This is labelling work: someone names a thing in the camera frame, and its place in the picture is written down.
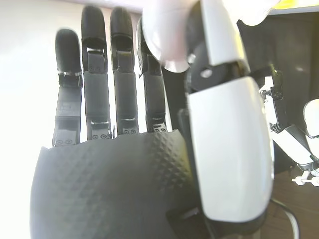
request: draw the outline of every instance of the black cable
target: black cable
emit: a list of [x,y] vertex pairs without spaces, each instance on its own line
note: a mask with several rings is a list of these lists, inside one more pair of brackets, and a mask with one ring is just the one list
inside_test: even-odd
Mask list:
[[281,209],[283,209],[286,213],[286,215],[288,216],[290,223],[293,227],[293,232],[294,232],[294,239],[300,239],[301,235],[300,235],[300,225],[299,222],[297,220],[296,215],[293,213],[293,211],[291,211],[285,204],[283,204],[282,202],[279,202],[276,199],[271,199],[270,200],[273,204],[277,205],[278,207],[280,207]]

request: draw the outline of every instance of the textured black surface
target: textured black surface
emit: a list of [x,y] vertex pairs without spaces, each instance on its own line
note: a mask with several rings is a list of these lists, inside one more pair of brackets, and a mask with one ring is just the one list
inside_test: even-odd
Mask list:
[[175,239],[166,213],[197,204],[179,131],[41,150],[32,239]]

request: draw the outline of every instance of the black robotic finger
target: black robotic finger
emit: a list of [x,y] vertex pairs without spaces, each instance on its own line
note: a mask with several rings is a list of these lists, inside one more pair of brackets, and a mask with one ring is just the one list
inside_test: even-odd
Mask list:
[[142,19],[137,27],[138,58],[140,65],[140,77],[144,80],[146,126],[148,132],[165,132],[165,93],[163,74],[160,63],[151,54],[142,29]]
[[53,146],[78,144],[81,130],[82,73],[76,33],[61,29],[55,38],[59,74],[59,96],[55,115]]
[[138,133],[138,109],[134,73],[133,31],[129,13],[113,9],[110,18],[118,134]]
[[112,138],[105,24],[94,6],[82,12],[82,62],[88,139]]

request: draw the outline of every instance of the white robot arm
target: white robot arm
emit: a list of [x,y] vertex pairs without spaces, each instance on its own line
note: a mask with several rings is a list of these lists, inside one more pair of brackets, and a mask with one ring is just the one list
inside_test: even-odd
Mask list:
[[[231,16],[234,9],[227,10],[225,2],[152,1],[143,10],[143,32],[166,69],[183,72],[190,66],[190,130],[206,217],[243,223],[260,216],[268,205],[273,144],[258,87],[248,76],[236,25],[242,14]],[[271,2],[268,10],[278,1]]]

